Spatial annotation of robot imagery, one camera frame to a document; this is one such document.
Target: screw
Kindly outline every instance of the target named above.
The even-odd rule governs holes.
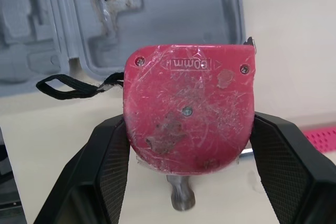
[[[137,66],[142,66],[142,65],[144,65],[144,64],[145,64],[145,58],[143,58],[143,57],[138,57],[138,58],[135,60],[135,64],[136,64]]]
[[[247,73],[249,73],[249,71],[250,71],[250,68],[248,67],[248,65],[242,65],[242,66],[240,67],[240,72],[241,72],[242,74],[247,74]]]
[[[187,107],[184,107],[182,109],[182,114],[184,116],[191,116],[192,113],[193,113],[193,108],[192,107],[187,106]]]

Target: scratched red plastic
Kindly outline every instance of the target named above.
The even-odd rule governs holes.
[[[255,50],[249,45],[139,49],[127,61],[124,80],[124,118],[133,149],[167,174],[204,174],[227,166],[250,136],[254,75]]]

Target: gray plastic case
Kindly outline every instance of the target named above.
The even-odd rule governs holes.
[[[140,47],[242,44],[242,0],[0,0],[0,96],[35,90],[79,58],[97,80]]]

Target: white table surface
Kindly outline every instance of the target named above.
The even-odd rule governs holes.
[[[244,0],[247,34],[258,49],[257,111],[300,127],[336,123],[335,3]],[[41,93],[0,99],[0,127],[28,224],[93,128],[121,113],[119,88],[86,100],[57,101]],[[195,208],[173,210],[165,176],[138,165],[132,152],[120,223],[278,223],[251,158],[194,177],[192,185]]]

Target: pink ruler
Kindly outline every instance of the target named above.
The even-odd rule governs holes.
[[[336,126],[307,130],[303,133],[319,152],[336,150]]]

